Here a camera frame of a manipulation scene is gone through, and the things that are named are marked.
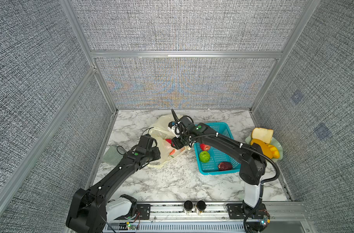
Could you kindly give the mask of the yellowish printed plastic bag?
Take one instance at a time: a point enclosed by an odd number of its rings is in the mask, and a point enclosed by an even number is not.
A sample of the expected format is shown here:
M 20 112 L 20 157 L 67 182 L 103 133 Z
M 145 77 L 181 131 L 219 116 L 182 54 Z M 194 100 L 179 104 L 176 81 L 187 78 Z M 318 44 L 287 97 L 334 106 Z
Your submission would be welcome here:
M 174 121 L 172 114 L 161 116 L 157 119 L 155 123 L 151 125 L 149 134 L 157 141 L 157 147 L 160 150 L 161 158 L 159 160 L 150 162 L 148 165 L 151 168 L 161 169 L 165 164 L 174 158 L 179 157 L 191 148 L 184 147 L 182 149 L 175 149 L 169 144 L 166 139 L 172 139 L 175 135 L 168 130 L 168 124 Z

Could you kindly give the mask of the green apple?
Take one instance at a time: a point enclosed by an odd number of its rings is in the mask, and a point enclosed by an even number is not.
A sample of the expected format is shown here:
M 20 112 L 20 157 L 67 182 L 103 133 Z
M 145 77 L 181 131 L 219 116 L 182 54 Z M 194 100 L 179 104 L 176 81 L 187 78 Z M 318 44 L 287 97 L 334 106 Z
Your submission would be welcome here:
M 199 153 L 199 160 L 201 163 L 208 163 L 210 161 L 210 154 L 208 151 L 202 151 Z

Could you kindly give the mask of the dark red apple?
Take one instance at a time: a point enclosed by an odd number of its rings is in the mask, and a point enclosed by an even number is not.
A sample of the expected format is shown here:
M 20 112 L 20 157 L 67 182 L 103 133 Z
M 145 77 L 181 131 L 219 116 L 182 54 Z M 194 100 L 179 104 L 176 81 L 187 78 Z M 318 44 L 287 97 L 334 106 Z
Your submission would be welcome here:
M 233 166 L 231 163 L 229 162 L 221 162 L 219 165 L 218 165 L 218 169 L 219 171 L 226 171 L 226 170 L 232 170 Z

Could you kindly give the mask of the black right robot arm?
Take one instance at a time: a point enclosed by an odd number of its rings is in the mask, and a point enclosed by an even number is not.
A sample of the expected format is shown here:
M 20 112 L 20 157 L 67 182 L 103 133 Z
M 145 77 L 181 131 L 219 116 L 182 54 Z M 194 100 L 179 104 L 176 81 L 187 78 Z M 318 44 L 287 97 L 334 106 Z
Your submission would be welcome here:
M 240 178 L 245 182 L 243 213 L 252 217 L 260 212 L 264 184 L 275 181 L 280 176 L 277 164 L 264 155 L 258 143 L 248 145 L 229 138 L 204 123 L 194 124 L 190 116 L 178 117 L 172 109 L 173 121 L 168 128 L 175 135 L 172 147 L 181 149 L 195 143 L 205 144 L 227 154 L 239 164 Z

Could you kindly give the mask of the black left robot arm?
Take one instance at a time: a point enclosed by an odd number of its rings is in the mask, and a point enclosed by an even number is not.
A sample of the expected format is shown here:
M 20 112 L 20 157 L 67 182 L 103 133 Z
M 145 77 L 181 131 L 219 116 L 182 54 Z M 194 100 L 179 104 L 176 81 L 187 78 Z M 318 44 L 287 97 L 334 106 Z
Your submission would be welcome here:
M 160 159 L 157 141 L 151 135 L 140 137 L 137 145 L 127 151 L 119 164 L 102 180 L 88 189 L 80 188 L 73 195 L 66 226 L 77 233 L 101 233 L 109 226 L 109 198 L 132 174 L 146 164 Z

